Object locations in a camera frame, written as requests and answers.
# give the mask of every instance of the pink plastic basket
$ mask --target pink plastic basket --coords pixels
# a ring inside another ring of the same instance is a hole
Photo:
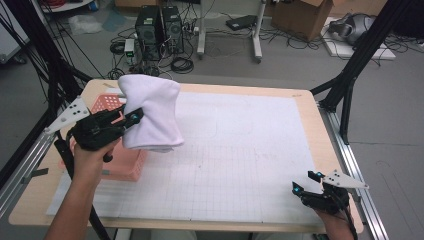
[[[122,106],[117,94],[100,94],[91,108],[94,114],[98,111],[113,110]],[[140,178],[144,161],[147,157],[146,150],[131,150],[122,146],[122,140],[113,150],[113,160],[103,164],[102,178],[120,181],[137,181]]]

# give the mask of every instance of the white paper sheet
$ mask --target white paper sheet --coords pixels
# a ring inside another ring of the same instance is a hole
[[[99,216],[318,223],[291,192],[320,186],[296,102],[291,98],[182,92],[177,119],[185,139],[170,153],[150,152],[138,182],[102,180]],[[70,184],[63,175],[47,214]]]

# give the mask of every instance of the floor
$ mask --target floor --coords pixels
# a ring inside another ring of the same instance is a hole
[[[90,13],[78,9],[72,14],[91,14],[103,31],[74,36],[81,49],[94,62],[102,75],[112,66],[110,40],[118,32],[134,26],[135,18],[110,8]],[[210,26],[225,29],[223,21],[207,19]],[[269,29],[269,19],[264,28]],[[84,56],[65,38],[77,68],[99,77]],[[304,43],[291,42],[297,48]],[[337,76],[345,60],[329,57],[324,46],[318,49],[296,49],[287,38],[262,40],[263,59],[253,58],[249,38],[226,34],[208,35],[206,55],[194,54],[190,74],[171,73],[180,83],[200,83],[270,88],[312,89]],[[349,125],[351,147],[390,239],[422,239],[424,235],[424,68],[423,53],[409,49],[395,52],[395,61],[370,62],[359,76],[353,94]],[[20,142],[47,108],[42,88],[30,64],[0,65],[0,151],[3,167]],[[321,100],[324,94],[316,96]],[[12,226],[7,221],[10,210],[0,221],[2,239],[41,239],[46,228]],[[148,231],[134,231],[132,239],[148,239]],[[247,239],[246,233],[202,232],[200,240]],[[96,239],[93,232],[87,239]],[[359,239],[372,239],[366,230]]]

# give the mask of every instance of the desktop computer tower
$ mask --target desktop computer tower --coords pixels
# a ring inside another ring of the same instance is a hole
[[[141,56],[144,61],[158,61],[162,58],[160,48],[164,42],[164,33],[160,8],[156,5],[144,5],[135,23]]]
[[[162,8],[163,25],[165,28],[165,41],[168,53],[183,53],[183,31],[182,21],[177,6]]]

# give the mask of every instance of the white towel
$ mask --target white towel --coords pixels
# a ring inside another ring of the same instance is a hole
[[[144,117],[123,136],[124,147],[169,152],[184,139],[175,118],[180,84],[147,75],[124,75],[118,80],[127,98],[124,114],[142,108]]]

